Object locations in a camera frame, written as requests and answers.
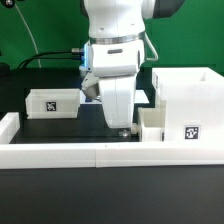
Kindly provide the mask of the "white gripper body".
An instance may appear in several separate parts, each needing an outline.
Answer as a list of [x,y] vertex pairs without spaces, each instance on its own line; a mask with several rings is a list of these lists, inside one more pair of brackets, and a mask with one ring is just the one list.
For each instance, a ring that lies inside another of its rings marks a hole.
[[144,62],[142,40],[92,45],[92,72],[99,78],[103,112],[110,128],[130,128],[133,122],[136,77]]

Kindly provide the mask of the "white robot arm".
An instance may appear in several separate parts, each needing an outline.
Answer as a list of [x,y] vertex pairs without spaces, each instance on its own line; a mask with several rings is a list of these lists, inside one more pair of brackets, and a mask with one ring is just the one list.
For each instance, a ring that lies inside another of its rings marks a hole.
[[102,102],[111,129],[132,128],[136,77],[146,61],[158,53],[144,21],[173,16],[185,0],[80,0],[89,19],[89,40],[84,45],[82,91]]

